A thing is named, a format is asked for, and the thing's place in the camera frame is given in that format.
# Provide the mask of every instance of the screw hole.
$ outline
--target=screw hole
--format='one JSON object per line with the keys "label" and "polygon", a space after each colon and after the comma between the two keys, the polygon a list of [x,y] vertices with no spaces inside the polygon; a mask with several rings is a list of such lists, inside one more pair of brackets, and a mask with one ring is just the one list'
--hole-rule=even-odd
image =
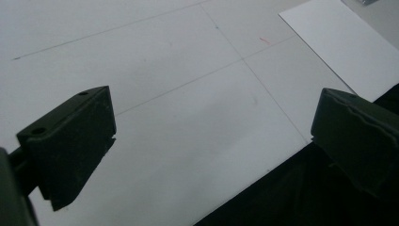
{"label": "screw hole", "polygon": [[32,131],[32,134],[33,134],[33,135],[39,135],[39,134],[44,133],[44,131],[46,131],[46,129],[41,127],[41,128],[34,129],[34,130]]}

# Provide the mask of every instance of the white paper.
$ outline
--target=white paper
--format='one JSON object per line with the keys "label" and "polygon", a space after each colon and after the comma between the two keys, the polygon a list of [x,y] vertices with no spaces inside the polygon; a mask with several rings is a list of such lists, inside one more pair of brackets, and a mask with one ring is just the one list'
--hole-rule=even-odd
{"label": "white paper", "polygon": [[374,101],[399,83],[399,51],[340,0],[313,0],[280,16],[360,97]]}

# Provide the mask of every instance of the black fabric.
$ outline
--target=black fabric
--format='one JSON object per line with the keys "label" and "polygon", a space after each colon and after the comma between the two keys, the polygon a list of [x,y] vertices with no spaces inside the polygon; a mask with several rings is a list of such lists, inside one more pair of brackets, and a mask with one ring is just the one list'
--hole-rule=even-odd
{"label": "black fabric", "polygon": [[[375,104],[399,115],[399,85]],[[358,191],[311,143],[196,225],[399,225],[399,204]]]}

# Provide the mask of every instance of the white sheet of paper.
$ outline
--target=white sheet of paper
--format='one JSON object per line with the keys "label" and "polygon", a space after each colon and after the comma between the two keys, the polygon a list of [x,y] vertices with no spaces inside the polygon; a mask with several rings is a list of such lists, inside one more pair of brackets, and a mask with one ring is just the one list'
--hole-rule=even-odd
{"label": "white sheet of paper", "polygon": [[360,97],[374,101],[399,83],[399,51],[340,0],[279,15]]}

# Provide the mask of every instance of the red mark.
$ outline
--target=red mark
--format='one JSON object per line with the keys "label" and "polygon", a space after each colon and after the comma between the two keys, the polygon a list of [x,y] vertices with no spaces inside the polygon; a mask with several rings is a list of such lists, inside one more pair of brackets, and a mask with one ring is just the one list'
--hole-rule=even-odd
{"label": "red mark", "polygon": [[268,40],[265,40],[265,39],[262,39],[262,38],[259,38],[259,39],[264,41],[264,42],[266,42],[268,45],[270,45],[270,42]]}

